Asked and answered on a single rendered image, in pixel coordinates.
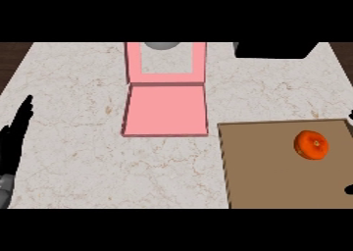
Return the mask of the grey round object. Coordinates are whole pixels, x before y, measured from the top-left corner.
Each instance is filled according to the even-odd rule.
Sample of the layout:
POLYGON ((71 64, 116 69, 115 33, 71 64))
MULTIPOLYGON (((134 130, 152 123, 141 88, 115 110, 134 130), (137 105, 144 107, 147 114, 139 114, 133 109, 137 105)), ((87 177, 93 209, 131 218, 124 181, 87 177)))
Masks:
POLYGON ((155 50, 170 50, 178 45, 178 42, 144 42, 144 44, 155 50))

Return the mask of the black appliance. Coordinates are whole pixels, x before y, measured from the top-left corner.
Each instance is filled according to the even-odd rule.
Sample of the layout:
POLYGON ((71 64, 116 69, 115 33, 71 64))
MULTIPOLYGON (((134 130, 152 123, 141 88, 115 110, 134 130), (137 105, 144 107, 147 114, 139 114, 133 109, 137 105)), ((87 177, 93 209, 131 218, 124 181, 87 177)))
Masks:
POLYGON ((258 59, 304 59, 316 42, 235 42, 235 56, 258 59))

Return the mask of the orange round squash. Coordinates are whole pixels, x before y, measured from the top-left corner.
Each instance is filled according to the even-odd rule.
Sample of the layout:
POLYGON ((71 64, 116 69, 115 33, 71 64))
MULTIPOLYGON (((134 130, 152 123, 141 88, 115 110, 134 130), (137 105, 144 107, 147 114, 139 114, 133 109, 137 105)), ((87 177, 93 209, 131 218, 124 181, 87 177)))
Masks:
POLYGON ((328 153, 328 142, 320 133, 303 130, 294 139, 294 149, 308 160, 322 160, 328 153))

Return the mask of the pink open cardboard box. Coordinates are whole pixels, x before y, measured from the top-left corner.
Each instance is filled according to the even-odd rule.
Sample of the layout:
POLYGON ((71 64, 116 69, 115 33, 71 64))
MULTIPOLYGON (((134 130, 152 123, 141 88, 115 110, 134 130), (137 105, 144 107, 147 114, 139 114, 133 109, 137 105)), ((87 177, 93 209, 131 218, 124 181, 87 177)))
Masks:
POLYGON ((139 42, 124 43, 127 100, 121 135, 127 137, 206 136, 206 43, 190 47, 189 73, 141 73, 139 42))

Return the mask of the brown flat tray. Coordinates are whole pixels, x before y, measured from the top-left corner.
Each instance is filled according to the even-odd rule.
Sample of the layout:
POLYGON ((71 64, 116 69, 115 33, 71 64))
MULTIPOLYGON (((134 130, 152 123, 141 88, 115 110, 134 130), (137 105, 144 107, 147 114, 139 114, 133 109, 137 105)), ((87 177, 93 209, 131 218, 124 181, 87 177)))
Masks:
POLYGON ((353 126, 344 119, 218 125, 229 206, 233 208, 353 208, 353 126), (323 159, 304 159, 294 139, 319 132, 323 159))

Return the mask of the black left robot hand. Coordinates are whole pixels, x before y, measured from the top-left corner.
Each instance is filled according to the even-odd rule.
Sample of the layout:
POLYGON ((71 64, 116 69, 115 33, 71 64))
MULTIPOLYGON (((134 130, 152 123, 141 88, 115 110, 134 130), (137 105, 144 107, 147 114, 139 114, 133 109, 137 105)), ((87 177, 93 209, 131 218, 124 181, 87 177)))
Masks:
POLYGON ((17 109, 10 125, 0 130, 0 176, 14 175, 22 157, 22 146, 28 131, 29 120, 34 116, 34 97, 29 95, 17 109))

